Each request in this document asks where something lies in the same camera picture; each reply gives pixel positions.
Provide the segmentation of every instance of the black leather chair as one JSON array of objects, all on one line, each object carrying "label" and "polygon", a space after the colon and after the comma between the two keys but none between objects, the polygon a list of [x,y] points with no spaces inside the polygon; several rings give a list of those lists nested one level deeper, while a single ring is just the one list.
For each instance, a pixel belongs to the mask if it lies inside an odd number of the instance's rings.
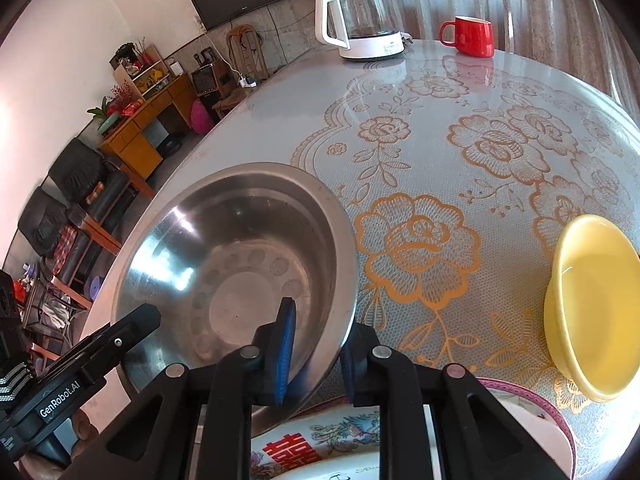
[{"label": "black leather chair", "polygon": [[[78,226],[82,229],[89,226],[100,232],[117,250],[122,245],[102,229],[102,224],[113,207],[129,185],[150,198],[154,196],[148,184],[122,161],[116,157],[103,158],[79,139],[71,140],[62,150],[49,170],[49,177],[71,204],[71,211],[80,221]],[[99,182],[104,184],[104,189],[95,200],[87,204],[86,197]]]},{"label": "black leather chair", "polygon": [[[68,252],[62,268],[53,273],[47,262],[50,262],[58,241],[67,225],[76,229],[76,238]],[[82,278],[78,277],[78,270],[87,257],[92,241],[113,251],[113,246],[89,225],[81,226],[75,213],[65,205],[49,196],[41,187],[37,187],[25,206],[18,229],[27,238],[34,251],[42,258],[40,264],[41,281],[47,287],[53,286],[72,300],[85,308],[91,308],[92,301],[82,293],[86,272]]]}]

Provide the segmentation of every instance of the kettle handle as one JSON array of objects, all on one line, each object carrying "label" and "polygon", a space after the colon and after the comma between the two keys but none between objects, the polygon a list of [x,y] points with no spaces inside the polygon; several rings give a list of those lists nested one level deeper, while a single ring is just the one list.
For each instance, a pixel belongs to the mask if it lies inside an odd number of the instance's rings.
[{"label": "kettle handle", "polygon": [[[342,36],[344,40],[332,38],[327,31],[328,7],[332,5],[332,17],[336,29],[336,36]],[[347,38],[347,30],[344,26],[344,18],[342,9],[337,0],[316,0],[316,39],[320,43],[327,45],[340,46],[342,48],[350,48]]]}]

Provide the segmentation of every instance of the bowl rim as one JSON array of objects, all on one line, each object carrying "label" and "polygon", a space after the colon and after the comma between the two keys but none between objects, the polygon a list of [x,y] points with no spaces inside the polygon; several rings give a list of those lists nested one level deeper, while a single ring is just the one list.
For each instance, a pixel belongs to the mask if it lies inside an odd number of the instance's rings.
[{"label": "bowl rim", "polygon": [[[249,162],[219,170],[191,184],[169,200],[160,211],[153,213],[146,220],[146,225],[135,242],[127,245],[128,254],[126,254],[126,259],[114,288],[111,322],[113,323],[119,319],[116,316],[116,306],[120,301],[122,284],[133,258],[158,223],[169,215],[174,207],[197,190],[226,178],[248,174],[275,174],[305,190],[322,210],[324,216],[332,219],[332,222],[327,223],[334,239],[336,259],[336,282],[334,296],[329,309],[330,315],[311,355],[289,383],[289,386],[293,386],[293,395],[296,397],[295,402],[287,402],[289,397],[289,392],[287,392],[287,397],[285,397],[282,405],[263,407],[254,412],[252,416],[252,436],[257,436],[294,415],[320,386],[324,378],[332,370],[338,354],[349,336],[355,317],[359,265],[353,224],[339,199],[321,180],[289,164]],[[137,394],[137,390],[125,373],[122,364],[119,364],[116,370],[127,395],[132,398]]]},{"label": "bowl rim", "polygon": [[572,381],[574,381],[578,388],[580,388],[580,391],[589,399],[594,400],[595,402],[609,402],[610,400],[617,398],[638,374],[638,369],[640,369],[640,360],[638,361],[638,365],[636,367],[636,373],[619,390],[608,394],[594,386],[594,384],[592,384],[591,381],[589,381],[584,375],[582,367],[580,366],[578,359],[575,356],[574,347],[572,346],[571,340],[569,339],[569,330],[566,324],[566,316],[564,315],[564,303],[562,301],[562,262],[566,259],[569,251],[569,249],[565,246],[567,238],[572,231],[579,229],[583,224],[590,222],[598,222],[599,224],[604,225],[606,228],[617,233],[620,239],[628,246],[631,253],[635,255],[635,260],[640,264],[638,253],[636,253],[636,250],[631,244],[631,241],[629,241],[626,235],[613,222],[607,220],[602,216],[594,214],[584,214],[574,218],[562,230],[562,233],[558,238],[558,243],[556,244],[556,251],[554,253],[551,275],[552,283],[555,285],[554,294],[556,297],[557,305],[555,309],[556,311],[554,312],[554,317],[559,328],[558,339],[560,341],[560,347],[562,349],[562,352],[564,353],[566,366],[571,372]]}]

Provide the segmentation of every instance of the yellow plastic basin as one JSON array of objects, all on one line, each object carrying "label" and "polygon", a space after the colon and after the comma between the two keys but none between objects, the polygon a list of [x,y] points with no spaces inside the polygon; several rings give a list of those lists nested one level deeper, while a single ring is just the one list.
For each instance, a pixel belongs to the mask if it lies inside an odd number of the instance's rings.
[{"label": "yellow plastic basin", "polygon": [[615,399],[640,366],[640,260],[608,220],[583,215],[562,231],[545,297],[558,370],[596,402]]}]

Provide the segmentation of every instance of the hand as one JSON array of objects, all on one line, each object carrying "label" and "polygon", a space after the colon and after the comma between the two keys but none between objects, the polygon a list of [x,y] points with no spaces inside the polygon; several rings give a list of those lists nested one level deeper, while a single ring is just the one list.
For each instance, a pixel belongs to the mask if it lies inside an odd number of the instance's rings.
[{"label": "hand", "polygon": [[[71,425],[78,437],[78,441],[71,450],[71,462],[73,462],[89,443],[98,436],[98,430],[91,424],[89,417],[82,410],[78,410],[72,415]],[[20,464],[32,480],[58,480],[64,472],[62,466],[50,462],[35,453],[27,453],[20,459]]]}]

